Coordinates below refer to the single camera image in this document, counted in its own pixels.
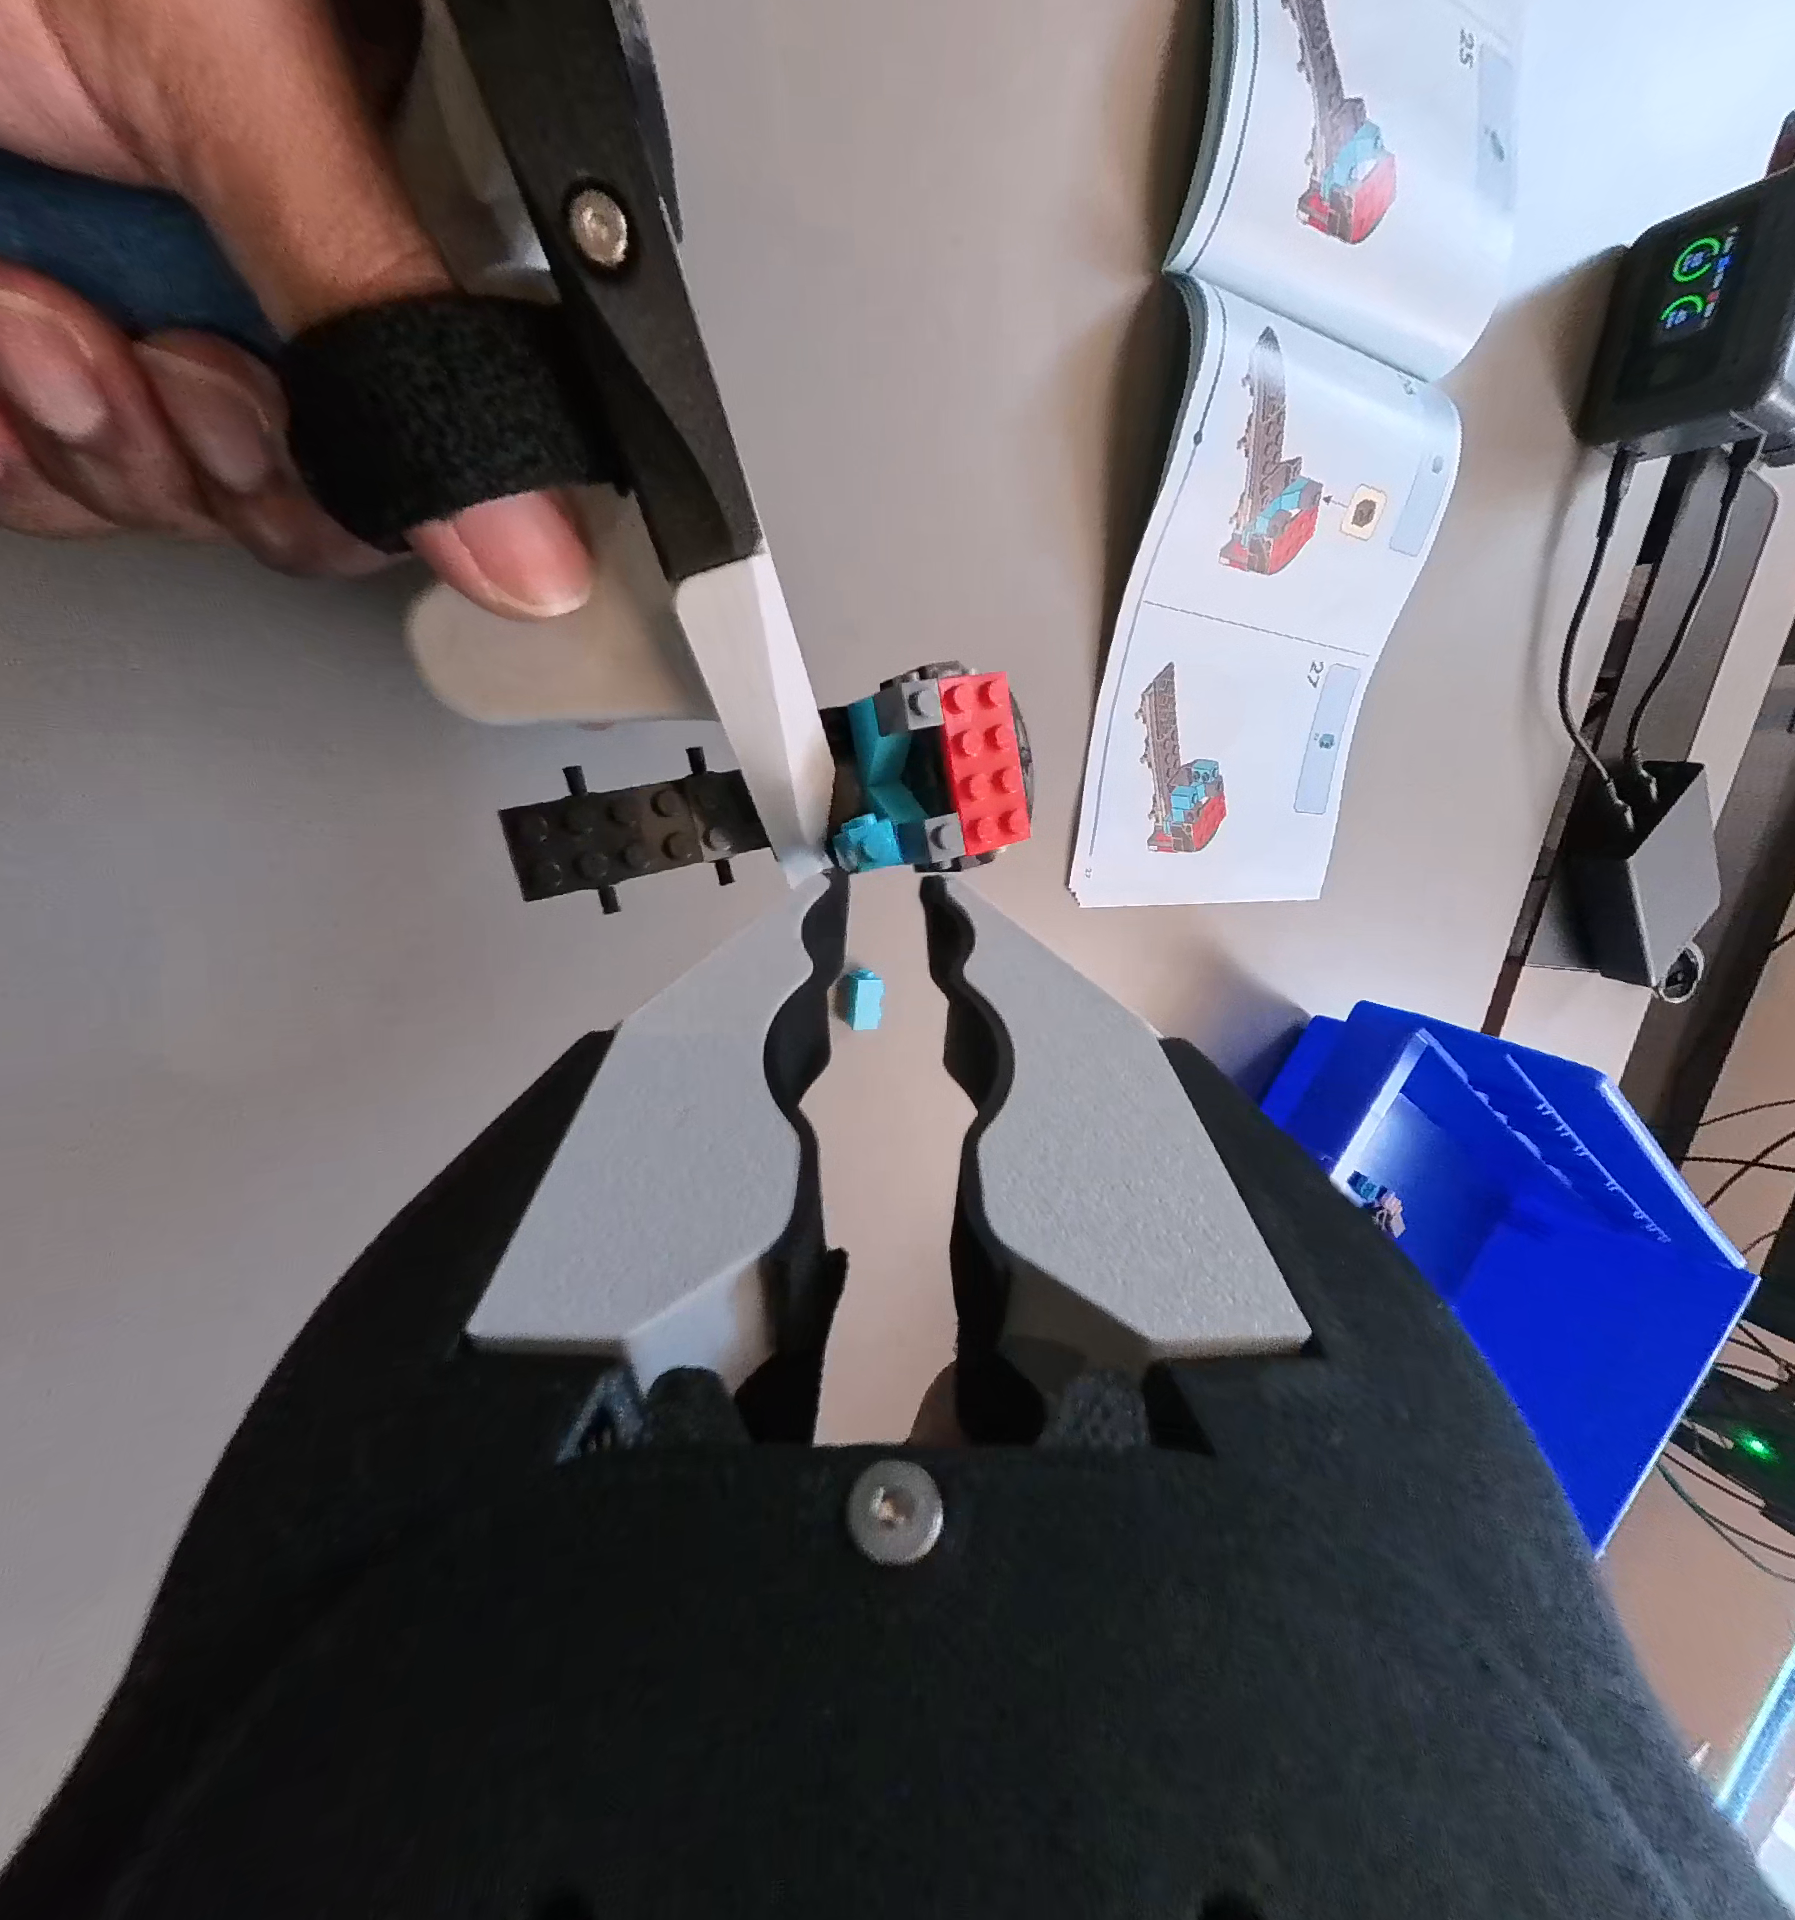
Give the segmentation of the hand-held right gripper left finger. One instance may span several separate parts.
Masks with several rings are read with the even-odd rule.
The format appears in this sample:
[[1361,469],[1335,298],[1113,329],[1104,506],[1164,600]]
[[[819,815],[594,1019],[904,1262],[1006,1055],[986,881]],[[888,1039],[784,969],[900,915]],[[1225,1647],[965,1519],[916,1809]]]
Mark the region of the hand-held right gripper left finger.
[[797,885],[608,1034],[471,1341],[730,1390],[822,1361],[840,1276],[803,1101],[828,1064],[848,909],[839,873]]

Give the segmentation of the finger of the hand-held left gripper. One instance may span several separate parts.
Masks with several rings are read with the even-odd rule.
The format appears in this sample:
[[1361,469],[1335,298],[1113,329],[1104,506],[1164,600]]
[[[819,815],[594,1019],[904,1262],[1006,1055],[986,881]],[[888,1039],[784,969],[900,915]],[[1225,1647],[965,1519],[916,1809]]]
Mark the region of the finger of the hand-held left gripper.
[[685,578],[675,594],[691,663],[770,851],[797,888],[828,872],[834,749],[770,550]]

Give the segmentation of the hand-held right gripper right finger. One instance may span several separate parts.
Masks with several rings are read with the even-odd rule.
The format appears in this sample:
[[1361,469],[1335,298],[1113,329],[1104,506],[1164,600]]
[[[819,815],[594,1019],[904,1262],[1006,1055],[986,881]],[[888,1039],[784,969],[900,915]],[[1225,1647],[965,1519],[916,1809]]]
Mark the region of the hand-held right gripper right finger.
[[957,1365],[1025,1374],[1285,1358],[1308,1320],[1164,1039],[957,878],[921,884],[973,1107],[957,1153]]

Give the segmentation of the toy brick truck model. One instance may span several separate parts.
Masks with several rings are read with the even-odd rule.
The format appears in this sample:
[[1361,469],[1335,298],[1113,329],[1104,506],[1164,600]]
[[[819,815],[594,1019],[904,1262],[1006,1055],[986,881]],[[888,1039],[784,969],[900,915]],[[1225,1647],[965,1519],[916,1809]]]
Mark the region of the toy brick truck model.
[[[876,693],[819,706],[831,793],[816,821],[816,872],[957,873],[1025,843],[1034,815],[1033,742],[1006,675],[930,663]],[[548,803],[502,809],[502,839],[527,903],[594,899],[618,915],[629,885],[714,872],[770,839],[748,781],[690,752],[679,779],[591,790],[581,767]]]

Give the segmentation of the grey desk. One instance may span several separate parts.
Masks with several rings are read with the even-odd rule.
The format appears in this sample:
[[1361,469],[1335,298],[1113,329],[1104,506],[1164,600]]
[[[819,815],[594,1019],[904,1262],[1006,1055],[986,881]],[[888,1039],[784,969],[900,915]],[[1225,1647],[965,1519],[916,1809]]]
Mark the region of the grey desk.
[[[816,699],[1006,669],[1039,831],[985,893],[1234,1074],[1296,1013],[1478,1019],[1563,781],[1605,255],[1754,176],[1795,4],[1533,4],[1504,301],[1311,903],[1076,909],[1101,650],[1170,436],[1192,4],[646,4],[682,261]],[[0,530],[0,1578],[145,1583],[321,1288],[561,1048],[784,881],[524,907],[570,735],[444,711],[411,568]]]

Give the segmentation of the person's left hand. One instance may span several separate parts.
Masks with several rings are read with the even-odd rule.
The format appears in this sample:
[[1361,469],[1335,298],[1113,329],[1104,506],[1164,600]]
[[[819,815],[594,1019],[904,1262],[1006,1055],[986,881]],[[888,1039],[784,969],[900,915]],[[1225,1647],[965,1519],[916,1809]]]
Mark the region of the person's left hand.
[[[0,4],[0,150],[178,193],[284,338],[453,290],[387,126],[417,4]],[[390,563],[311,498],[274,372],[207,331],[132,341],[0,261],[0,529],[174,538],[302,578]]]

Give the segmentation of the blue plastic storage bin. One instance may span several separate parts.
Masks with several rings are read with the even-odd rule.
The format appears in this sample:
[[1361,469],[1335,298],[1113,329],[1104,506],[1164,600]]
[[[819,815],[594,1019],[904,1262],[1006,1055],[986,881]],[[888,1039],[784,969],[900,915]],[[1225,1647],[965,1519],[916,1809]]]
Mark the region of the blue plastic storage bin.
[[1261,1110],[1331,1182],[1401,1192],[1401,1252],[1605,1551],[1757,1288],[1615,1080],[1364,998],[1302,1027]]

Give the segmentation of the brick instruction booklet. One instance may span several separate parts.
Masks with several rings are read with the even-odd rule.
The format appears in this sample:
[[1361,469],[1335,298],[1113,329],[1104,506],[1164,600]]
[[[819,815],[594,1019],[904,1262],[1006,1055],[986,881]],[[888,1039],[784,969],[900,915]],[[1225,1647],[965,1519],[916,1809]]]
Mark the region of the brick instruction booklet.
[[1191,365],[1083,781],[1085,909],[1314,902],[1504,296],[1523,4],[1213,4]]

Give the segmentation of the black adapter box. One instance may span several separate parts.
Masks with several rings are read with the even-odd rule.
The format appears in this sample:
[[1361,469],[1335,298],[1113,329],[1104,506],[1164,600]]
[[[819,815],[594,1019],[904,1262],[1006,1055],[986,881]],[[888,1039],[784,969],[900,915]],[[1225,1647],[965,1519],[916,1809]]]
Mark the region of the black adapter box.
[[1700,934],[1721,909],[1706,767],[1599,770],[1563,822],[1523,961],[1592,973],[1689,1001],[1706,973]]

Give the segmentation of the black flat device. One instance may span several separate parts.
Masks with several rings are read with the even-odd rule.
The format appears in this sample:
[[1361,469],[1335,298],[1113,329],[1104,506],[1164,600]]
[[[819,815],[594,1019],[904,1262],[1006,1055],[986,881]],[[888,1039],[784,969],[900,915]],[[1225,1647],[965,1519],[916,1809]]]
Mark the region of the black flat device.
[[1647,554],[1654,562],[1636,608],[1613,742],[1641,764],[1690,760],[1733,636],[1763,563],[1778,495],[1757,472],[1723,511],[1729,453],[1686,453],[1663,475]]

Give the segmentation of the black portable power station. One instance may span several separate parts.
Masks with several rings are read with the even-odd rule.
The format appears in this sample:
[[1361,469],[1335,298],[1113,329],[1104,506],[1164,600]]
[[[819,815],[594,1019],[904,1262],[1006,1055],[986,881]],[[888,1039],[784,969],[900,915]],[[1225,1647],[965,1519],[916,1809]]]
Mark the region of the black portable power station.
[[1641,460],[1759,442],[1795,465],[1795,164],[1626,252],[1575,438]]

